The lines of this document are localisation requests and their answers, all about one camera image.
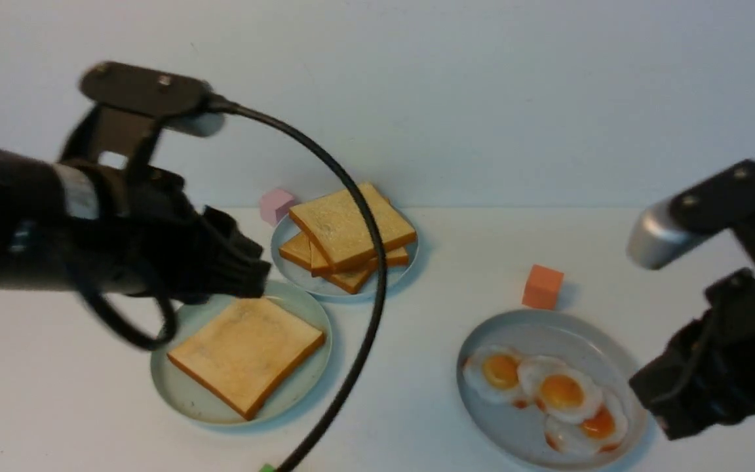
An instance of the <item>white plate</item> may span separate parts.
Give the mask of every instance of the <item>white plate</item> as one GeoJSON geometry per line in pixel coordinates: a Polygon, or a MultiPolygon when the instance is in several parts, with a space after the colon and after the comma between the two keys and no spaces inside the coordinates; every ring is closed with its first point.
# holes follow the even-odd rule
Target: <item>white plate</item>
{"type": "MultiPolygon", "coordinates": [[[[329,281],[324,280],[322,277],[312,276],[311,272],[302,269],[300,266],[290,262],[290,260],[282,259],[281,255],[279,255],[279,247],[285,242],[290,241],[300,231],[299,227],[290,219],[290,216],[285,216],[273,231],[273,240],[270,242],[273,264],[279,269],[281,275],[284,275],[285,279],[296,286],[302,287],[316,298],[327,302],[360,302],[374,297],[375,292],[378,291],[377,272],[369,278],[369,281],[363,285],[359,293],[350,294],[329,281]]],[[[387,283],[387,292],[399,284],[401,280],[406,279],[413,269],[413,265],[416,263],[416,257],[419,254],[419,243],[416,241],[405,247],[407,248],[407,252],[410,253],[410,263],[404,267],[389,268],[389,272],[387,273],[387,282],[389,282],[387,283]]]]}
{"type": "Polygon", "coordinates": [[[456,382],[474,424],[506,454],[545,469],[593,470],[631,453],[644,437],[648,415],[627,383],[636,370],[636,362],[625,349],[590,323],[556,311],[516,310],[491,317],[471,332],[459,350],[456,382]],[[547,445],[543,413],[536,406],[519,410],[480,400],[465,383],[461,367],[472,352],[488,344],[513,346],[527,355],[554,355],[610,388],[629,419],[623,444],[613,452],[589,458],[561,454],[547,445]]]}
{"type": "Polygon", "coordinates": [[[328,314],[312,296],[290,284],[267,281],[264,296],[279,307],[305,320],[309,325],[323,331],[326,335],[324,346],[314,352],[287,380],[282,382],[275,393],[267,398],[264,406],[258,411],[258,415],[248,422],[215,397],[212,392],[186,376],[168,360],[167,355],[168,351],[218,316],[234,301],[234,298],[215,295],[204,305],[184,305],[178,311],[180,329],[176,338],[150,355],[150,374],[153,385],[168,406],[186,418],[191,418],[206,426],[240,427],[260,424],[276,418],[290,410],[314,388],[326,370],[330,350],[332,350],[333,332],[328,314]]]}

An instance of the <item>stack of toast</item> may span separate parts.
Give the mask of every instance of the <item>stack of toast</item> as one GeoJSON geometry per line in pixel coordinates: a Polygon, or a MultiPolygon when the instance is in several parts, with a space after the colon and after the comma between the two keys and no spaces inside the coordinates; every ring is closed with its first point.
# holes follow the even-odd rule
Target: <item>stack of toast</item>
{"type": "MultiPolygon", "coordinates": [[[[404,248],[416,241],[413,226],[369,182],[358,186],[377,221],[387,251],[387,265],[406,266],[404,248]]],[[[290,217],[301,232],[279,248],[282,259],[340,287],[348,293],[360,288],[378,269],[378,259],[366,222],[347,190],[291,207],[290,217]]]]}

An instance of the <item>pink cube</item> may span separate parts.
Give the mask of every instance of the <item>pink cube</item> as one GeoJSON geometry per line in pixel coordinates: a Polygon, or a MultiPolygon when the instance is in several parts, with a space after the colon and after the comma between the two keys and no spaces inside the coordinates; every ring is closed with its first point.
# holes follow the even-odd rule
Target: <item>pink cube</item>
{"type": "Polygon", "coordinates": [[[281,188],[268,191],[261,197],[261,219],[275,226],[294,205],[296,198],[281,188]]]}

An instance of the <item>egg white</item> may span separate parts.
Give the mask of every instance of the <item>egg white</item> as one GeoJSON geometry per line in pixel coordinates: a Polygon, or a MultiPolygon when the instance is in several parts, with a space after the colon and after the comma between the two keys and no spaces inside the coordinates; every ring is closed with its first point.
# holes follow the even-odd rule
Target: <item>egg white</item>
{"type": "Polygon", "coordinates": [[[557,357],[538,355],[525,358],[518,367],[518,378],[527,397],[531,401],[535,401],[538,406],[543,406],[542,409],[545,413],[560,421],[579,424],[585,419],[593,418],[602,406],[602,388],[599,388],[590,376],[569,367],[557,357]],[[570,377],[578,383],[584,393],[584,401],[581,405],[557,408],[550,401],[543,399],[543,394],[540,391],[543,380],[557,374],[570,377]]]}
{"type": "Polygon", "coordinates": [[[492,403],[494,405],[507,405],[512,404],[517,407],[524,407],[528,405],[527,396],[524,393],[524,389],[521,388],[520,383],[509,389],[498,389],[488,383],[485,379],[485,374],[482,373],[482,365],[486,359],[492,355],[507,355],[516,361],[521,362],[524,356],[520,351],[513,349],[513,347],[500,346],[492,344],[489,346],[479,347],[474,353],[465,361],[465,365],[462,368],[462,376],[465,382],[468,383],[473,391],[476,391],[477,395],[482,397],[482,400],[492,403]]]}
{"type": "Polygon", "coordinates": [[[563,454],[572,454],[579,457],[589,457],[602,451],[609,452],[617,447],[625,439],[629,432],[629,419],[625,416],[623,405],[617,395],[609,389],[604,389],[605,406],[611,413],[615,425],[614,432],[603,439],[589,437],[581,430],[581,424],[569,424],[547,416],[543,424],[543,433],[549,447],[563,454]]]}

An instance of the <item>toast slice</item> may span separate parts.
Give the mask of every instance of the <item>toast slice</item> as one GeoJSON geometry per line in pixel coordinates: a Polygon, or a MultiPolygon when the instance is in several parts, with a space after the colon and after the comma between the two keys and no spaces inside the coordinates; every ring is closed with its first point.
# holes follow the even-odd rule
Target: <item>toast slice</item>
{"type": "Polygon", "coordinates": [[[267,298],[236,300],[168,359],[246,420],[302,362],[324,333],[267,298]]]}
{"type": "MultiPolygon", "coordinates": [[[[374,185],[365,182],[358,187],[374,213],[387,251],[416,241],[416,230],[374,185]]],[[[375,256],[366,223],[347,190],[293,206],[290,217],[317,246],[334,273],[357,269],[375,256]]]]}
{"type": "MultiPolygon", "coordinates": [[[[311,242],[304,232],[299,232],[288,242],[281,245],[279,254],[281,254],[282,259],[290,260],[306,271],[311,270],[311,242]]],[[[323,275],[322,278],[354,295],[360,292],[360,288],[369,280],[375,270],[366,267],[362,271],[323,275]]]]}
{"type": "MultiPolygon", "coordinates": [[[[407,252],[407,248],[397,248],[386,253],[386,265],[387,267],[399,267],[406,266],[410,263],[410,253],[407,252]]],[[[378,258],[372,257],[366,262],[366,268],[371,268],[374,271],[378,269],[378,258]]],[[[316,245],[311,243],[311,271],[312,276],[323,276],[333,274],[333,269],[326,258],[322,255],[316,245]]]]}

